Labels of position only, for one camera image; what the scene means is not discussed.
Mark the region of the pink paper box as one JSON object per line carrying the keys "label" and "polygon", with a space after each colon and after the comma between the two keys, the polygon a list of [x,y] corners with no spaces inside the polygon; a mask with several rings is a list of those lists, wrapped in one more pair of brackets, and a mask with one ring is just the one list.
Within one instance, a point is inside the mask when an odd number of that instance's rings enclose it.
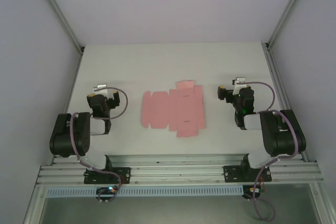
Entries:
{"label": "pink paper box", "polygon": [[203,88],[192,80],[166,91],[147,91],[142,97],[141,125],[176,132],[179,138],[198,136],[206,128]]}

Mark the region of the grey metal lower panel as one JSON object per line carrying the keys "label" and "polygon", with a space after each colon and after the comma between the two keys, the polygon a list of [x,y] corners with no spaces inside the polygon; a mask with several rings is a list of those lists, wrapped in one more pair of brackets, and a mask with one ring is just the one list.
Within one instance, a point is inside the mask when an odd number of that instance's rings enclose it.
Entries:
{"label": "grey metal lower panel", "polygon": [[48,198],[36,188],[23,224],[336,224],[322,184],[268,185],[253,204],[241,196]]}

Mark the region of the left aluminium side rail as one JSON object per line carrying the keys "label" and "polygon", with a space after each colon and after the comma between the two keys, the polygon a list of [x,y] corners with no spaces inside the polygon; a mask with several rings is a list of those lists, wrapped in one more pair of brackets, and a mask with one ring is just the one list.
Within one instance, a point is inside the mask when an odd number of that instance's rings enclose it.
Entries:
{"label": "left aluminium side rail", "polygon": [[63,109],[58,110],[60,113],[67,113],[69,110],[71,98],[74,92],[77,76],[79,73],[80,65],[82,61],[82,54],[76,55],[76,61],[72,61],[68,72],[62,76],[62,84],[60,89],[60,97],[62,98]]}

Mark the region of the aluminium side rail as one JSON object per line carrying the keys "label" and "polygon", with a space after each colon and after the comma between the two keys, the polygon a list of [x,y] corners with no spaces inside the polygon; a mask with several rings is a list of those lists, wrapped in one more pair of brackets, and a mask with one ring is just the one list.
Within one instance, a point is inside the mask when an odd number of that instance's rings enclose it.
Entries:
{"label": "aluminium side rail", "polygon": [[60,89],[60,97],[62,98],[63,109],[58,110],[60,113],[67,113],[69,110],[71,98],[74,92],[77,76],[79,73],[80,65],[82,61],[82,54],[76,55],[76,61],[72,61],[68,72],[62,76],[62,84]]}
{"label": "aluminium side rail", "polygon": [[267,51],[265,43],[262,48],[271,73],[280,110],[270,109],[261,112],[260,121],[266,152],[279,159],[292,158],[306,149],[306,138],[294,111],[289,105],[287,94],[282,85],[275,60]]}

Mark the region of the right aluminium side rail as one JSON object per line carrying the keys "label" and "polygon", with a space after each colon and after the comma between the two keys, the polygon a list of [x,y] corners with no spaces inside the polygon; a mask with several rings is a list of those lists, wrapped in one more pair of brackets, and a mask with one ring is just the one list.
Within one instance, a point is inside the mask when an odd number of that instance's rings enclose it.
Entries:
{"label": "right aluminium side rail", "polygon": [[289,105],[287,94],[282,85],[275,60],[267,51],[265,43],[262,48],[271,73],[280,110],[270,109],[261,112],[260,121],[266,152],[279,159],[292,158],[306,149],[306,138],[294,111]]}

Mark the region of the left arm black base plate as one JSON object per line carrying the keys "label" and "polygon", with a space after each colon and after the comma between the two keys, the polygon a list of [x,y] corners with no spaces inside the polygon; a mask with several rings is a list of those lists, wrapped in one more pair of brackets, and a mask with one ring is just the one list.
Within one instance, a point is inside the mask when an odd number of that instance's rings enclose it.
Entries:
{"label": "left arm black base plate", "polygon": [[[112,172],[117,174],[122,184],[129,184],[131,176],[131,168],[129,167],[113,167]],[[112,174],[103,174],[93,170],[86,169],[83,174],[83,183],[87,185],[93,184],[118,184],[118,178]]]}

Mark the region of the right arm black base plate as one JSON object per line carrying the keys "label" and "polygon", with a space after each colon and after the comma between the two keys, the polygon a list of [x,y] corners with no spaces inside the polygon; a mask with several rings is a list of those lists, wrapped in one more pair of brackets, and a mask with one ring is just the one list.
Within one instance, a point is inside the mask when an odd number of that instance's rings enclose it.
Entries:
{"label": "right arm black base plate", "polygon": [[223,172],[226,183],[253,183],[260,169],[242,168],[241,166],[224,166]]}

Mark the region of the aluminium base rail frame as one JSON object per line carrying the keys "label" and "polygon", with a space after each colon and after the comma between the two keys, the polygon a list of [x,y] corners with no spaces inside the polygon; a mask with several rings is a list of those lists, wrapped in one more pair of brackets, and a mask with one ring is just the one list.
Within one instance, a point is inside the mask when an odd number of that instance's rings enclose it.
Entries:
{"label": "aluminium base rail frame", "polygon": [[[114,167],[131,170],[130,185],[222,185],[226,165],[239,165],[243,155],[120,155],[110,156]],[[42,166],[37,185],[83,185],[85,168],[74,157],[55,157]],[[298,154],[277,161],[270,167],[273,184],[320,183],[323,176],[318,163],[307,162]]]}

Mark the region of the left aluminium upright post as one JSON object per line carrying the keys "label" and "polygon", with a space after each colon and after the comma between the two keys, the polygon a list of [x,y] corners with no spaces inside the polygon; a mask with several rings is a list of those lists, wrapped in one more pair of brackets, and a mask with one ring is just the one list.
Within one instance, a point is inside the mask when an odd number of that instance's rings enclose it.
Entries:
{"label": "left aluminium upright post", "polygon": [[75,49],[77,50],[77,52],[82,56],[83,55],[84,46],[82,46],[80,44],[80,42],[77,39],[74,31],[70,27],[70,25],[69,25],[69,23],[68,23],[65,15],[63,14],[61,8],[59,7],[57,1],[56,0],[47,0],[47,2],[50,5],[50,7],[51,7],[52,11],[54,12],[54,14],[56,15],[56,17],[58,18],[58,20],[59,20],[59,22],[61,24],[61,27],[65,31],[65,33],[68,36],[70,42],[75,47]]}

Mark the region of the aluminium upright post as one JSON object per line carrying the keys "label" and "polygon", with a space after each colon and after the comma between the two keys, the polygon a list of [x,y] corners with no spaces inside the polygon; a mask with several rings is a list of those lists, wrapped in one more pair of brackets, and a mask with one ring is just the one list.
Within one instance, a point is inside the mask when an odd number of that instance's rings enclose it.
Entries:
{"label": "aluminium upright post", "polygon": [[298,4],[299,0],[288,0],[285,9],[283,10],[280,18],[272,31],[272,34],[268,41],[265,43],[267,51],[271,51],[272,46],[276,43],[279,35],[281,34],[282,30],[284,29],[291,13],[294,11],[295,6]]}
{"label": "aluminium upright post", "polygon": [[51,7],[52,11],[54,12],[54,14],[56,15],[56,17],[58,18],[58,20],[59,20],[59,22],[61,24],[61,27],[65,31],[65,33],[68,36],[70,42],[75,47],[75,49],[77,50],[77,52],[82,56],[83,55],[84,46],[82,46],[80,44],[80,42],[77,39],[74,31],[70,27],[70,25],[69,25],[69,23],[68,23],[65,15],[63,14],[61,8],[59,7],[57,1],[56,0],[47,0],[47,2],[50,5],[50,7]]}

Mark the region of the right aluminium upright post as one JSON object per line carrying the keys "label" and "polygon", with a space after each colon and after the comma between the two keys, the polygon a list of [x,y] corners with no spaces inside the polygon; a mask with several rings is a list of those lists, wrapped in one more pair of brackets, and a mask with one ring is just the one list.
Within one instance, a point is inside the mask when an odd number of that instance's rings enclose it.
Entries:
{"label": "right aluminium upright post", "polygon": [[285,9],[283,10],[280,18],[272,31],[272,34],[268,41],[265,43],[267,51],[271,51],[272,46],[276,43],[279,35],[281,34],[282,30],[284,29],[291,13],[294,11],[295,6],[298,4],[299,0],[288,0]]}

